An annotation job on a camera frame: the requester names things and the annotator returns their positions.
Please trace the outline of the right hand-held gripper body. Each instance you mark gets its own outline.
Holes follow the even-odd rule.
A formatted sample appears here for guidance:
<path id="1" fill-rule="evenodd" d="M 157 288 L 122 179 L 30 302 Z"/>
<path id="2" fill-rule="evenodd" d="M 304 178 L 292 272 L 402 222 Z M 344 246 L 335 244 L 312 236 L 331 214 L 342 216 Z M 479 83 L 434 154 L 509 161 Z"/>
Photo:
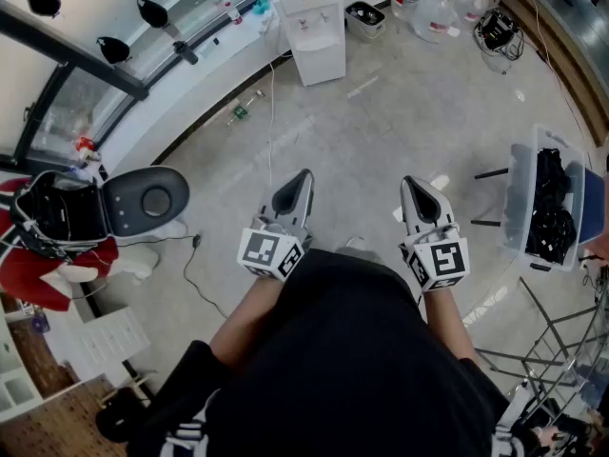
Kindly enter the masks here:
<path id="1" fill-rule="evenodd" d="M 470 273 L 467 240 L 458 224 L 409 235 L 399 248 L 423 292 L 454 287 Z"/>

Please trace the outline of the white water dispenser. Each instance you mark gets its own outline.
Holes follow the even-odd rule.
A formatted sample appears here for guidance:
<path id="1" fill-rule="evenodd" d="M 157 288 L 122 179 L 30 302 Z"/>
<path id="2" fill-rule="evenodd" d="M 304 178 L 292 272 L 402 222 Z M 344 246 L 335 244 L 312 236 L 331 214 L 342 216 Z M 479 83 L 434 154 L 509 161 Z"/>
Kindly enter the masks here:
<path id="1" fill-rule="evenodd" d="M 345 50 L 344 0 L 272 0 L 292 51 L 341 46 Z"/>

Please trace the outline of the person's left forearm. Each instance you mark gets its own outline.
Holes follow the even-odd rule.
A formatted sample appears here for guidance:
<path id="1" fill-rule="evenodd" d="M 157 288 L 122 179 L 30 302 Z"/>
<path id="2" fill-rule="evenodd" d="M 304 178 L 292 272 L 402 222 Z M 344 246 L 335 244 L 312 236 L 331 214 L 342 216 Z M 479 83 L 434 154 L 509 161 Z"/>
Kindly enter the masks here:
<path id="1" fill-rule="evenodd" d="M 237 370 L 246 364 L 265 331 L 283 287 L 284 283 L 279 280 L 257 278 L 254 281 L 208 344 L 223 365 Z"/>

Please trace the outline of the person's right forearm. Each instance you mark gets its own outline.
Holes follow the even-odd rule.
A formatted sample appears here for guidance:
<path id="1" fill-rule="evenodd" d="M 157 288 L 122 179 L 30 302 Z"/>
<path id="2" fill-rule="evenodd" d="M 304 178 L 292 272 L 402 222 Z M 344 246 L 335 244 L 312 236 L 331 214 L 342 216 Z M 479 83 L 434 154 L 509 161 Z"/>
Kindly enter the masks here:
<path id="1" fill-rule="evenodd" d="M 427 324 L 448 350 L 459 360 L 476 363 L 477 354 L 449 288 L 423 294 Z"/>

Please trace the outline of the clear bottle green label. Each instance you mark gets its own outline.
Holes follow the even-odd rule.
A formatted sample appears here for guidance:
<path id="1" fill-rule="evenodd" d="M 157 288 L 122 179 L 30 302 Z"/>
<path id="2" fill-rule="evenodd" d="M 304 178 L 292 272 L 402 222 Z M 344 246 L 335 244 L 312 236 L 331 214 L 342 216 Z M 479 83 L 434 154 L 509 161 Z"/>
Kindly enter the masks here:
<path id="1" fill-rule="evenodd" d="M 235 122 L 242 122 L 246 120 L 250 115 L 252 105 L 264 98 L 265 93 L 260 89 L 256 89 L 248 96 L 236 97 L 233 99 L 227 105 L 229 116 L 226 124 L 231 126 Z"/>

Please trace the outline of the person's black shirt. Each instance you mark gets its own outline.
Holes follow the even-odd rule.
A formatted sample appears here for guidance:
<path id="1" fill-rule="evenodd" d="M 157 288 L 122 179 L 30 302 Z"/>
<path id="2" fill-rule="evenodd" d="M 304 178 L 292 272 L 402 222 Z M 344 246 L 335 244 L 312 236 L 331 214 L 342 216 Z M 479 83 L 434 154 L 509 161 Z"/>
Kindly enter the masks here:
<path id="1" fill-rule="evenodd" d="M 313 249 L 237 370 L 191 343 L 128 457 L 491 457 L 507 401 L 385 266 Z"/>

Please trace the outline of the blue lid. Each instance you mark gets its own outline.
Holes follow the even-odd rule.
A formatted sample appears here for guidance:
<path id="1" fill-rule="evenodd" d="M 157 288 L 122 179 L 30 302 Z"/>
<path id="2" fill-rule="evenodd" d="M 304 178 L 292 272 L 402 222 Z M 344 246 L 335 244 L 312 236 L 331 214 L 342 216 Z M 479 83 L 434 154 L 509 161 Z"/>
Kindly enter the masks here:
<path id="1" fill-rule="evenodd" d="M 600 237 L 605 227 L 605 179 L 585 169 L 579 245 Z"/>

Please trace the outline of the black insulated tumbler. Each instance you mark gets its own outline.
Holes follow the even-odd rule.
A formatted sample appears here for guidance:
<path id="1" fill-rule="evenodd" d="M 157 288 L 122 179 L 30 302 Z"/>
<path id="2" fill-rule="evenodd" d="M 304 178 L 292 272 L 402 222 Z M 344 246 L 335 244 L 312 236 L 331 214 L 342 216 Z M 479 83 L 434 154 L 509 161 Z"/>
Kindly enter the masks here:
<path id="1" fill-rule="evenodd" d="M 198 55 L 184 41 L 175 41 L 173 43 L 174 52 L 190 65 L 196 65 L 199 61 Z"/>

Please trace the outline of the black power station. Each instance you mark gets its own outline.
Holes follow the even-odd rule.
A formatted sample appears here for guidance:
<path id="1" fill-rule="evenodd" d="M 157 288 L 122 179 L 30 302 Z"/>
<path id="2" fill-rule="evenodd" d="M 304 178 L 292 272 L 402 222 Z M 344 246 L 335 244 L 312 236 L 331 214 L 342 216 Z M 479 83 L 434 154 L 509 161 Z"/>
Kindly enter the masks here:
<path id="1" fill-rule="evenodd" d="M 476 35 L 490 51 L 505 48 L 520 29 L 518 23 L 499 8 L 487 11 L 476 26 Z"/>

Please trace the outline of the beige trash bin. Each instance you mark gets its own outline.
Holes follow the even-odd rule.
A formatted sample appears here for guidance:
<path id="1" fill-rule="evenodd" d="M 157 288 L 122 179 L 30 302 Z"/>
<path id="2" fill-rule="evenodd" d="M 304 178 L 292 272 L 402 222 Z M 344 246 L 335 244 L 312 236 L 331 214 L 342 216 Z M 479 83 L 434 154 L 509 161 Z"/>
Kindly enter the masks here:
<path id="1" fill-rule="evenodd" d="M 356 1 L 344 9 L 346 28 L 365 42 L 377 39 L 385 30 L 385 15 L 374 6 Z"/>

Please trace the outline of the red and white packet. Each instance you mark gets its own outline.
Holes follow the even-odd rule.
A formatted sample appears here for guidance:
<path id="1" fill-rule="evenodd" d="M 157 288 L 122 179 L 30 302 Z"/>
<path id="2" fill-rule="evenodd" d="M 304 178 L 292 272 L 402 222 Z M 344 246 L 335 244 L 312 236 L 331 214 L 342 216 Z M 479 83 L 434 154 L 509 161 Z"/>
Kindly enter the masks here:
<path id="1" fill-rule="evenodd" d="M 88 162 L 100 162 L 101 155 L 96 150 L 94 142 L 86 137 L 80 136 L 74 143 L 75 149 L 78 152 L 78 156 L 81 161 Z"/>

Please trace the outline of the black bag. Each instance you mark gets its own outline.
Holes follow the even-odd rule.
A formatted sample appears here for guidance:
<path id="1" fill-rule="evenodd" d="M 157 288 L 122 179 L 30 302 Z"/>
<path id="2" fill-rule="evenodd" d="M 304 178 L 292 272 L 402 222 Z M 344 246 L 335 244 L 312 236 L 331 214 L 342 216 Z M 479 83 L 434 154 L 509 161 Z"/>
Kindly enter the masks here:
<path id="1" fill-rule="evenodd" d="M 98 400 L 95 425 L 99 433 L 113 443 L 126 443 L 143 423 L 152 400 L 151 394 L 146 395 L 137 387 L 116 388 Z"/>

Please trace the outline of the group of black hanging pouches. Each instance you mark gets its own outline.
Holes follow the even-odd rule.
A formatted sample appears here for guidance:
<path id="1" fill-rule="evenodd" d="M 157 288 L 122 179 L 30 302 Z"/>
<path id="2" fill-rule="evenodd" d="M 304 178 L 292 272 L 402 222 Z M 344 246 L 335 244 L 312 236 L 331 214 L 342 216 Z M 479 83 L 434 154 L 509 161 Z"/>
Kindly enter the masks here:
<path id="1" fill-rule="evenodd" d="M 52 22 L 70 41 L 95 50 L 108 64 L 132 57 L 128 39 L 141 27 L 164 29 L 161 0 L 22 0 L 29 13 Z"/>

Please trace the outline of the red and white striped cloth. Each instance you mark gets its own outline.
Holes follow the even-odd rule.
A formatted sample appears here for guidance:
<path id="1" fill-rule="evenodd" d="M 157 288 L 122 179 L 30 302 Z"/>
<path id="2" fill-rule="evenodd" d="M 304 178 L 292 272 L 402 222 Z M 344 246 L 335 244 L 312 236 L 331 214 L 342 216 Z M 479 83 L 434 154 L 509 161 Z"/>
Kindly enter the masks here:
<path id="1" fill-rule="evenodd" d="M 118 248 L 108 239 L 71 263 L 26 249 L 10 219 L 10 203 L 12 195 L 28 181 L 17 177 L 0 182 L 0 288 L 19 300 L 65 312 L 72 299 L 71 286 L 107 277 L 119 257 Z"/>

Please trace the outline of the white cubby shelf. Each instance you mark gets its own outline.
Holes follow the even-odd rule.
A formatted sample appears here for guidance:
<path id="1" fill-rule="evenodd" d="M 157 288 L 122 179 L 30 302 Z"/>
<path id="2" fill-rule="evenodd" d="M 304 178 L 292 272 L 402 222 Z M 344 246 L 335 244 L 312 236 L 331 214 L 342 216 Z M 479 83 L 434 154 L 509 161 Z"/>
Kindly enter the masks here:
<path id="1" fill-rule="evenodd" d="M 44 399 L 18 353 L 0 304 L 0 424 L 43 403 Z"/>

